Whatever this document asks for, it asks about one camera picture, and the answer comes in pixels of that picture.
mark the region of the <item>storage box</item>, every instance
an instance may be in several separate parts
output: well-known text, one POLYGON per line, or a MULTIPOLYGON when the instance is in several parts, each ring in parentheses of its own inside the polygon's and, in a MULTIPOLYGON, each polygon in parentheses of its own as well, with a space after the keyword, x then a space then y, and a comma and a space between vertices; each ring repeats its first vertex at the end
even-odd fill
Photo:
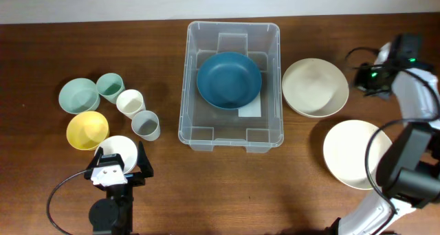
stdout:
POLYGON ((243 146, 266 153, 284 140, 281 101, 280 30, 273 23, 195 21, 188 26, 184 83, 181 92, 179 139, 193 150, 243 146), (243 117, 239 110, 207 103, 197 88, 197 72, 217 53, 238 52, 251 58, 263 79, 261 114, 243 117))

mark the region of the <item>green cup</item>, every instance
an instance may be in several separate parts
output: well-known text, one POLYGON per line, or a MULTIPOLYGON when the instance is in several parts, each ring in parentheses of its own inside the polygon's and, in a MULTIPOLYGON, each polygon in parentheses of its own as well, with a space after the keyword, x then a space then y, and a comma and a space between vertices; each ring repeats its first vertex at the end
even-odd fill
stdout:
POLYGON ((71 114, 95 111, 100 103, 98 90, 93 81, 86 78, 70 80, 58 97, 61 108, 71 114))
POLYGON ((116 104, 116 100, 118 99, 119 94, 125 90, 125 86, 121 76, 110 73, 99 78, 96 83, 96 89, 102 97, 111 103, 116 104))

